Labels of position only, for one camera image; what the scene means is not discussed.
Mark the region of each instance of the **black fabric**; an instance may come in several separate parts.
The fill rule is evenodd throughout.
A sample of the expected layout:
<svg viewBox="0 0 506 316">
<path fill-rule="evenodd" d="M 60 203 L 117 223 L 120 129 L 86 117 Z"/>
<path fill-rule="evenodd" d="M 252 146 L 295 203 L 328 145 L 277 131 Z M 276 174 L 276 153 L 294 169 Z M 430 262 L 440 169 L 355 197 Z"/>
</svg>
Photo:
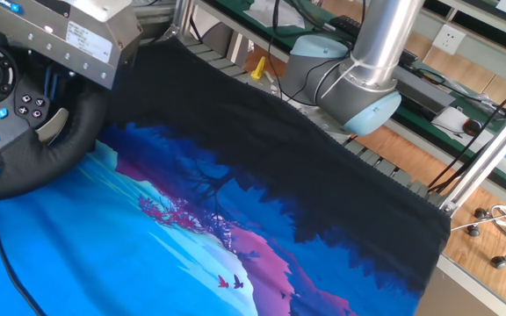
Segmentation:
<svg viewBox="0 0 506 316">
<path fill-rule="evenodd" d="M 297 242 L 355 247 L 377 271 L 423 291 L 450 234 L 435 206 L 362 162 L 280 99 L 239 83 L 175 39 L 144 47 L 115 91 L 109 124 L 168 125 L 290 198 Z M 247 190 L 253 181 L 236 181 Z M 356 262 L 345 264 L 357 265 Z"/>
<path fill-rule="evenodd" d="M 64 102 L 75 103 L 71 132 L 59 144 L 47 147 L 31 128 L 0 150 L 4 165 L 0 172 L 0 199 L 36 190 L 63 175 L 79 163 L 93 147 L 105 121 L 109 95 L 94 83 L 83 93 Z"/>
</svg>

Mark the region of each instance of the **electrical socket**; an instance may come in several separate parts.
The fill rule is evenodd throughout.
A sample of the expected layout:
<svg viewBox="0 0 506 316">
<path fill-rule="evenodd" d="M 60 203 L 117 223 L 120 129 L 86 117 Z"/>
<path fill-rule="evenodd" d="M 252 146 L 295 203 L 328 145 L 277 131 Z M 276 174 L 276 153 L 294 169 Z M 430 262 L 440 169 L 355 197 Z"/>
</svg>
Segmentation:
<svg viewBox="0 0 506 316">
<path fill-rule="evenodd" d="M 443 28 L 440 29 L 440 32 L 435 38 L 435 41 L 433 41 L 432 45 L 444 50 L 448 54 L 456 54 L 458 47 L 465 37 L 466 34 L 464 32 L 459 31 L 450 25 L 443 25 Z"/>
</svg>

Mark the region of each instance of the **cloth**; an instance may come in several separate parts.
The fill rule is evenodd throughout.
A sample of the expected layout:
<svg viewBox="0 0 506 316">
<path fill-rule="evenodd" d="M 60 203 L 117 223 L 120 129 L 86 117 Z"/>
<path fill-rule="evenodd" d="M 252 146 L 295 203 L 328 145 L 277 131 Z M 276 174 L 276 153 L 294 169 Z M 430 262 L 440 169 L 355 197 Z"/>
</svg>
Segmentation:
<svg viewBox="0 0 506 316">
<path fill-rule="evenodd" d="M 138 53 L 96 149 L 0 202 L 48 315 L 411 315 L 450 219 L 176 40 Z M 0 260 L 0 315 L 33 314 Z"/>
</svg>

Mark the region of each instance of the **gaming steering wheel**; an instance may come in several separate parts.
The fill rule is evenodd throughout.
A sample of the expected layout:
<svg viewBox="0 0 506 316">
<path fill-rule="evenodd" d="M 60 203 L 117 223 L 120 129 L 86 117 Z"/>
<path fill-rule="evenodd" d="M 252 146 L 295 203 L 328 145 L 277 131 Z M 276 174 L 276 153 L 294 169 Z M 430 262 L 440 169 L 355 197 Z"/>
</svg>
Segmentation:
<svg viewBox="0 0 506 316">
<path fill-rule="evenodd" d="M 0 200 L 36 190 L 75 167 L 104 124 L 108 91 L 84 80 L 69 115 L 41 86 L 0 47 Z M 65 137 L 50 144 L 68 120 Z"/>
</svg>

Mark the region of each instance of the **silver metal tube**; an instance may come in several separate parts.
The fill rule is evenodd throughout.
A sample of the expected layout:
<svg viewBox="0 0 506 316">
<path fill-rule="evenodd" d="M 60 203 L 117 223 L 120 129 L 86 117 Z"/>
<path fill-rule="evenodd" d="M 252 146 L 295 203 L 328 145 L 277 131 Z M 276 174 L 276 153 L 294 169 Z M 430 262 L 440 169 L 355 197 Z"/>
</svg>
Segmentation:
<svg viewBox="0 0 506 316">
<path fill-rule="evenodd" d="M 177 0 L 175 12 L 173 13 L 173 25 L 178 26 L 177 36 L 180 39 L 182 39 L 188 31 L 193 7 L 192 0 Z"/>
<path fill-rule="evenodd" d="M 372 0 L 353 57 L 370 65 L 351 74 L 360 82 L 383 86 L 391 81 L 424 0 Z"/>
<path fill-rule="evenodd" d="M 495 169 L 506 155 L 506 124 L 491 140 L 470 169 L 454 186 L 441 205 L 441 210 L 454 213 L 466 202 L 472 193 Z"/>
</svg>

